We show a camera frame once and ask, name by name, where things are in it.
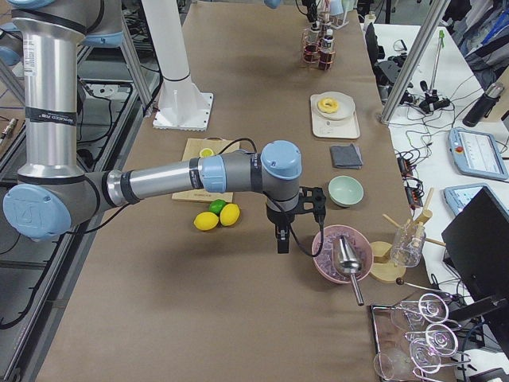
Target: table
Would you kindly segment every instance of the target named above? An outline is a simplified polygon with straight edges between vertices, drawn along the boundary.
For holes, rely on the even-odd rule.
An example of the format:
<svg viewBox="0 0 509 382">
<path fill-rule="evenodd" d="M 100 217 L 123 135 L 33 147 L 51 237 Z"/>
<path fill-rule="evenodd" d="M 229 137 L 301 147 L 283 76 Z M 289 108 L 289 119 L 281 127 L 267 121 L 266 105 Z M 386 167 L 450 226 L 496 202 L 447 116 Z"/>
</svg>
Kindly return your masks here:
<svg viewBox="0 0 509 382">
<path fill-rule="evenodd" d="M 377 122 L 378 92 L 355 12 L 336 34 L 329 72 L 298 64 L 307 23 L 294 6 L 198 2 L 184 25 L 193 79 L 213 91 L 205 134 L 158 131 L 147 120 L 126 167 L 178 161 L 187 138 L 249 136 L 260 146 L 295 142 L 303 185 L 350 174 L 362 202 L 341 209 L 328 201 L 326 224 L 348 224 L 369 240 L 392 241 L 382 218 L 410 216 L 388 129 Z M 309 97 L 335 90 L 356 101 L 365 166 L 335 170 L 329 146 L 314 138 Z M 129 207 L 102 229 L 86 260 L 38 380 L 337 381 L 378 380 L 367 311 L 350 286 L 322 278 L 294 243 L 278 255 L 264 198 L 237 193 L 241 221 L 198 232 L 206 205 L 156 197 Z M 311 216 L 294 225 L 306 245 Z M 423 269 L 410 279 L 425 282 Z M 407 286 L 360 283 L 367 303 L 393 304 Z"/>
<path fill-rule="evenodd" d="M 375 32 L 378 36 L 379 45 L 384 47 L 386 55 L 389 57 L 399 54 L 394 50 L 394 43 L 401 38 L 405 41 L 408 49 L 410 49 L 417 35 L 418 28 L 418 26 L 414 25 L 376 24 Z M 440 29 L 445 32 L 445 48 L 442 49 L 441 52 L 435 88 L 443 96 L 447 96 L 453 101 L 456 113 L 453 111 L 436 112 L 433 116 L 426 118 L 428 121 L 433 119 L 432 122 L 429 122 L 430 125 L 442 128 L 430 128 L 432 133 L 439 131 L 438 134 L 434 135 L 432 138 L 433 144 L 430 147 L 432 154 L 429 158 L 419 163 L 417 167 L 417 176 L 423 181 L 425 192 L 428 193 L 431 187 L 434 187 L 436 191 L 430 205 L 430 209 L 433 211 L 433 217 L 426 223 L 425 227 L 427 236 L 438 240 L 441 240 L 441 233 L 454 218 L 453 213 L 443 198 L 442 190 L 445 187 L 485 182 L 490 185 L 498 198 L 506 206 L 509 206 L 509 185 L 507 183 L 460 174 L 449 153 L 447 132 L 451 128 L 454 115 L 458 115 L 454 127 L 466 127 L 461 120 L 468 112 L 468 106 L 472 105 L 472 102 L 474 102 L 483 91 L 445 28 L 438 28 L 432 37 L 414 73 L 412 83 L 415 88 L 410 89 L 410 92 L 420 93 L 422 95 L 421 90 L 418 89 L 419 82 L 421 80 L 426 80 L 429 84 L 431 81 Z M 410 136 L 415 146 L 421 146 L 418 134 L 406 134 L 408 130 L 425 132 L 424 126 L 419 124 L 418 121 L 409 121 L 409 118 L 418 119 L 420 117 L 422 117 L 422 115 L 408 107 L 399 107 L 397 109 L 389 126 L 395 149 L 400 151 L 411 150 L 412 147 L 407 135 Z M 499 142 L 506 142 L 509 135 L 509 131 L 501 121 L 498 123 L 480 122 L 474 128 L 469 128 L 469 130 L 491 133 Z M 456 277 L 442 262 L 443 254 L 443 248 L 437 245 L 426 243 L 424 246 L 423 255 L 425 258 L 426 270 L 429 276 L 431 276 L 431 274 L 436 275 L 438 282 Z M 441 289 L 449 293 L 456 293 L 456 284 L 456 282 L 443 283 L 441 284 Z M 509 372 L 509 360 L 503 353 L 494 354 L 483 352 L 482 350 L 469 350 L 468 353 L 471 354 L 472 365 L 478 369 L 478 372 L 497 367 L 504 367 L 505 372 Z M 475 373 L 476 372 L 470 369 L 467 371 L 468 375 Z"/>
</svg>

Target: lemon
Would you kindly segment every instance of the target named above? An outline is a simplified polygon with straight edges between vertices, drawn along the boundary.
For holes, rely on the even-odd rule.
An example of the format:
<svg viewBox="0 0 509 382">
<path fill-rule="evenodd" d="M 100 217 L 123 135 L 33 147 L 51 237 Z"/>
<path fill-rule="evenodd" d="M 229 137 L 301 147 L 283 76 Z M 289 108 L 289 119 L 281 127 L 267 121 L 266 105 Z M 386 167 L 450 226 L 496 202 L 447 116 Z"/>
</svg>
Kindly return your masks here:
<svg viewBox="0 0 509 382">
<path fill-rule="evenodd" d="M 213 229 L 220 222 L 219 217 L 213 212 L 199 213 L 194 220 L 194 226 L 200 231 L 209 231 Z"/>
<path fill-rule="evenodd" d="M 235 203 L 225 205 L 221 210 L 220 220 L 221 224 L 229 227 L 237 222 L 240 216 L 240 208 Z"/>
<path fill-rule="evenodd" d="M 214 150 L 211 149 L 210 147 L 205 147 L 200 150 L 200 158 L 211 157 L 212 155 L 215 155 L 215 154 L 214 154 Z"/>
</svg>

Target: green lime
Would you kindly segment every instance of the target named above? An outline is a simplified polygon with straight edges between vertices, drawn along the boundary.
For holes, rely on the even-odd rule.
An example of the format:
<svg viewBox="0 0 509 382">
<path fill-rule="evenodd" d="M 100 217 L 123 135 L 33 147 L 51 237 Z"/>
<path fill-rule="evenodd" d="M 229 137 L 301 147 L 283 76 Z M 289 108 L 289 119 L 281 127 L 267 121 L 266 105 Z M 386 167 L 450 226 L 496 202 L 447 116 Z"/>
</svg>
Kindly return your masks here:
<svg viewBox="0 0 509 382">
<path fill-rule="evenodd" d="M 221 210 L 226 205 L 226 201 L 223 199 L 215 199 L 209 206 L 208 211 L 215 213 L 216 215 L 219 215 L 221 213 Z"/>
</svg>

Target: gray napkin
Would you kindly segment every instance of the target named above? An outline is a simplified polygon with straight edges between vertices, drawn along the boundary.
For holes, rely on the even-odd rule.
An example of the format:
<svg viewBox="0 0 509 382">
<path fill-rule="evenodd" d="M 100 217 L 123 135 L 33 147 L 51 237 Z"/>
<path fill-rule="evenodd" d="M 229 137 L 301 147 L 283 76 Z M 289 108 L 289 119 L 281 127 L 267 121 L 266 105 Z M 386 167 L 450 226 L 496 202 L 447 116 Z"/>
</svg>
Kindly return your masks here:
<svg viewBox="0 0 509 382">
<path fill-rule="evenodd" d="M 360 169 L 363 159 L 360 148 L 353 143 L 331 146 L 332 165 L 338 169 Z"/>
</svg>

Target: white table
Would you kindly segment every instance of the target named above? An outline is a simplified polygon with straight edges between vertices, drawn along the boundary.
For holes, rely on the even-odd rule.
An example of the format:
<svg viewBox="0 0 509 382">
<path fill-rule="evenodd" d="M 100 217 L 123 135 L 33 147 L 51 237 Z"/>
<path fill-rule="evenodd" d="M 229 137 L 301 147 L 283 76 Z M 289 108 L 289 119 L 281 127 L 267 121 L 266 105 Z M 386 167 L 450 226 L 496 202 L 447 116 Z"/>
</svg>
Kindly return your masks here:
<svg viewBox="0 0 509 382">
<path fill-rule="evenodd" d="M 460 51 L 454 44 L 453 39 L 449 36 L 449 33 L 444 28 L 445 47 L 441 50 L 440 61 L 438 64 L 437 78 L 435 81 L 435 88 L 439 94 L 448 97 L 452 100 L 454 111 L 435 111 L 434 115 L 426 118 L 425 120 L 431 120 L 430 125 L 435 127 L 443 127 L 441 129 L 430 129 L 431 133 L 437 131 L 443 131 L 431 138 L 433 143 L 429 148 L 432 154 L 429 158 L 419 163 L 417 166 L 416 177 L 423 181 L 424 189 L 427 193 L 431 187 L 435 188 L 435 194 L 431 200 L 430 209 L 433 211 L 433 217 L 426 224 L 426 235 L 429 238 L 441 240 L 441 233 L 449 225 L 454 218 L 452 211 L 445 203 L 443 198 L 442 190 L 445 187 L 454 185 L 467 185 L 472 183 L 485 182 L 490 185 L 493 191 L 496 193 L 498 198 L 506 205 L 509 206 L 509 184 L 501 181 L 491 181 L 488 179 L 482 179 L 478 177 L 469 177 L 459 173 L 453 163 L 452 155 L 449 152 L 449 145 L 447 142 L 447 135 L 451 129 L 451 124 L 454 119 L 454 115 L 461 112 L 466 106 L 472 101 L 477 99 L 481 94 L 482 90 L 473 76 L 470 67 L 466 64 Z M 437 29 L 433 36 L 424 56 L 421 59 L 419 66 L 416 68 L 412 83 L 413 89 L 409 91 L 413 94 L 419 94 L 423 96 L 423 93 L 419 87 L 419 83 L 425 80 L 428 86 L 431 82 L 431 76 L 433 72 L 433 65 L 435 62 L 437 47 L 438 47 L 438 33 Z M 386 57 L 395 56 L 401 52 L 395 52 L 394 43 L 403 39 L 406 47 L 410 51 L 410 47 L 417 36 L 419 27 L 415 25 L 375 25 L 375 33 L 378 36 L 379 45 L 383 46 L 386 52 Z M 401 48 L 401 44 L 395 46 L 396 49 Z M 454 127 L 464 127 L 461 122 L 463 117 L 468 112 L 467 108 L 461 113 L 454 123 Z M 390 133 L 394 148 L 398 151 L 411 150 L 407 135 L 410 136 L 411 142 L 416 147 L 423 146 L 420 141 L 420 135 L 416 133 L 407 133 L 407 131 L 420 131 L 425 132 L 424 125 L 420 124 L 420 121 L 412 121 L 409 119 L 419 119 L 422 117 L 418 111 L 410 109 L 408 107 L 398 107 L 394 113 L 393 118 L 390 121 Z M 469 129 L 471 131 L 483 131 L 489 132 L 495 136 L 495 139 L 499 142 L 506 142 L 509 135 L 509 131 L 502 122 L 499 123 L 479 123 L 476 127 Z M 435 244 L 426 243 L 423 250 L 425 258 L 426 270 L 428 276 L 432 273 L 438 279 L 438 282 L 445 280 L 454 279 L 451 271 L 442 262 L 444 255 L 444 248 L 439 247 Z M 446 290 L 450 293 L 456 293 L 457 283 L 444 283 L 441 284 L 441 289 Z M 490 368 L 503 367 L 506 373 L 509 373 L 509 360 L 503 353 L 488 353 L 483 350 L 471 350 L 468 353 L 472 357 L 471 365 L 478 369 L 477 372 L 473 372 L 468 369 L 467 375 L 477 374 L 483 370 Z"/>
</svg>

